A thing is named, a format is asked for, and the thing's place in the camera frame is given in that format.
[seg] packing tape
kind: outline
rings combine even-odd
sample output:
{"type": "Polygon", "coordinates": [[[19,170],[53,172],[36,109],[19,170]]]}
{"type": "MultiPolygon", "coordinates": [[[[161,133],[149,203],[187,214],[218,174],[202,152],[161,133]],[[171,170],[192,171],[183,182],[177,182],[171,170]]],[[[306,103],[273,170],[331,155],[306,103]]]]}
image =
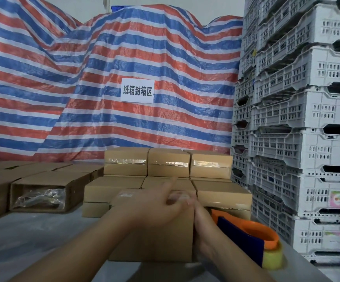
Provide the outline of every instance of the packing tape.
{"type": "Polygon", "coordinates": [[[146,162],[146,159],[109,158],[105,160],[106,164],[145,164],[146,162]]]}
{"type": "Polygon", "coordinates": [[[194,166],[203,166],[203,167],[220,167],[218,162],[210,162],[210,161],[198,161],[194,160],[194,166]]]}
{"type": "Polygon", "coordinates": [[[167,166],[177,166],[177,167],[188,167],[188,162],[170,162],[170,161],[166,161],[165,163],[159,163],[158,161],[154,161],[151,164],[152,165],[167,165],[167,166]]]}

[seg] striped tarp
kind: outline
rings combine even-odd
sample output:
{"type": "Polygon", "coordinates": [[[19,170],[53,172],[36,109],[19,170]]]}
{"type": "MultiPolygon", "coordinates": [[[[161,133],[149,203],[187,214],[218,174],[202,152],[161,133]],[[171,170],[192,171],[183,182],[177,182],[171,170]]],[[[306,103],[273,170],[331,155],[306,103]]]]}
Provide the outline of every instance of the striped tarp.
{"type": "Polygon", "coordinates": [[[0,0],[0,159],[102,159],[109,146],[227,153],[242,19],[202,27],[167,5],[81,24],[43,0],[0,0]],[[155,80],[154,104],[120,101],[155,80]]]}

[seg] gray table surface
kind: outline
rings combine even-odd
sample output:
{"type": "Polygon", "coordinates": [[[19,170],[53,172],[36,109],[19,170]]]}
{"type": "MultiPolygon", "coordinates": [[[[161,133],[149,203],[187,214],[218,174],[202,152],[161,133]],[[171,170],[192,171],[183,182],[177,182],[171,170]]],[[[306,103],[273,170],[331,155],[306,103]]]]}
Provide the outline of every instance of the gray table surface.
{"type": "MultiPolygon", "coordinates": [[[[97,218],[82,218],[81,208],[67,214],[9,213],[0,218],[0,282],[61,246],[97,218]]],[[[330,282],[316,267],[283,243],[287,260],[282,270],[271,271],[277,282],[330,282]]],[[[201,263],[139,263],[107,261],[93,282],[218,282],[201,263]]]]}

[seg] white sign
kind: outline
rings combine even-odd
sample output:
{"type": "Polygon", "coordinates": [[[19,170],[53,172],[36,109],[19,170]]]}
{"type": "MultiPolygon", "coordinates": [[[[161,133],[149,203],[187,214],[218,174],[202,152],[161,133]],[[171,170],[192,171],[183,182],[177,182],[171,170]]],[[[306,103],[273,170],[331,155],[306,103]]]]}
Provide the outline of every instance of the white sign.
{"type": "Polygon", "coordinates": [[[154,80],[122,78],[121,101],[153,103],[154,80]]]}

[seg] white wall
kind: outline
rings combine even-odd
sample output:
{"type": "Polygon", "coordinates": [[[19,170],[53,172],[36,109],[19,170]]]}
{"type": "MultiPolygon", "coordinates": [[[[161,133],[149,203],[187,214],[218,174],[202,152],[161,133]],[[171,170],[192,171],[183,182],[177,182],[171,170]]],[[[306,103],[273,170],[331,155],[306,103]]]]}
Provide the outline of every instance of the white wall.
{"type": "MultiPolygon", "coordinates": [[[[69,13],[80,22],[105,13],[102,0],[46,0],[69,13]]],[[[191,12],[201,24],[225,16],[243,16],[244,0],[110,0],[112,5],[168,4],[191,12]]]]}

